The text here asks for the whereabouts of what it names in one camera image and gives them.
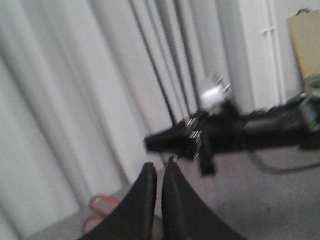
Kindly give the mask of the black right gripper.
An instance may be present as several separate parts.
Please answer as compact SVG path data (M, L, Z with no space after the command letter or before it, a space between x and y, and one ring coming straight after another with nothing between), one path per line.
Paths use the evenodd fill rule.
M215 175L215 154L243 151L245 115L224 104L220 113L200 110L189 122L146 136L148 152L174 154L198 160L202 175ZM162 185L162 219L165 240L244 240L198 196L170 157Z

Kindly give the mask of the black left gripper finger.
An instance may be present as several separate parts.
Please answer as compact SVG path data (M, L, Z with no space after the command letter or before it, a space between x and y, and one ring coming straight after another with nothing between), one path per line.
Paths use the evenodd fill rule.
M157 172L144 163L130 191L97 227L82 240L151 240L157 198Z

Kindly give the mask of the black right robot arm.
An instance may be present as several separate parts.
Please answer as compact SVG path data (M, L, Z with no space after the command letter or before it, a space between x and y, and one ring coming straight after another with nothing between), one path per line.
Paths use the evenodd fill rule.
M188 123L149 135L144 142L149 152L198 160L201 174L213 176L216 154L288 146L318 150L320 103L309 98L291 99L267 111L241 115L226 101L219 113L200 110ZM243 239L201 200L173 158L165 168L161 208L166 240Z

